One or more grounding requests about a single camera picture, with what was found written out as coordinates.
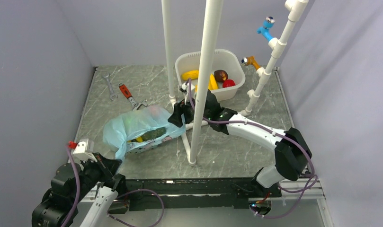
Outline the light blue plastic bag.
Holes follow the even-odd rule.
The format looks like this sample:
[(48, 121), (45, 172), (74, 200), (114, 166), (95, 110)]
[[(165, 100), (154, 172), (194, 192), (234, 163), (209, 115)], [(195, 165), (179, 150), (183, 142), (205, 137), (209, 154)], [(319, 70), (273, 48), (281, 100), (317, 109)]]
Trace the light blue plastic bag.
[[(171, 114), (164, 108), (161, 116), (154, 118), (146, 108), (123, 113), (109, 120), (103, 129), (103, 142), (115, 152), (115, 159), (124, 160), (126, 153), (139, 153), (181, 136), (186, 132), (185, 126), (177, 127), (168, 122)], [(159, 138), (143, 142), (134, 139), (144, 133), (165, 127), (167, 132)]]

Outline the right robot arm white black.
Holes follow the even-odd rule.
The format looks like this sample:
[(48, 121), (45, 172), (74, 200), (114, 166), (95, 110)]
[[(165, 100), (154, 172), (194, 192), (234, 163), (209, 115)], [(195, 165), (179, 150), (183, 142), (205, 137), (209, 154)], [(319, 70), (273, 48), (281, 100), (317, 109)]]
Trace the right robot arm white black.
[(275, 163), (258, 170), (254, 176), (251, 189), (256, 196), (265, 195), (271, 186), (282, 180), (297, 181), (311, 162), (312, 153), (299, 130), (291, 127), (285, 131), (252, 121), (220, 106), (210, 91), (203, 119), (214, 131), (247, 139), (274, 153)]

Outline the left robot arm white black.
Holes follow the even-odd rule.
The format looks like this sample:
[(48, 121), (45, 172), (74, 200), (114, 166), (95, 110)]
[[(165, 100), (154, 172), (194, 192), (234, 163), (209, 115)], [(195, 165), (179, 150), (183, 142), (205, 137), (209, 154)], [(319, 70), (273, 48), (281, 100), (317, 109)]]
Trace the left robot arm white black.
[(97, 194), (81, 226), (96, 227), (115, 199), (126, 194), (125, 176), (117, 173), (121, 160), (108, 159), (94, 153), (87, 160), (60, 166), (51, 187), (32, 212), (34, 227), (68, 227), (78, 214), (79, 202), (94, 188)]

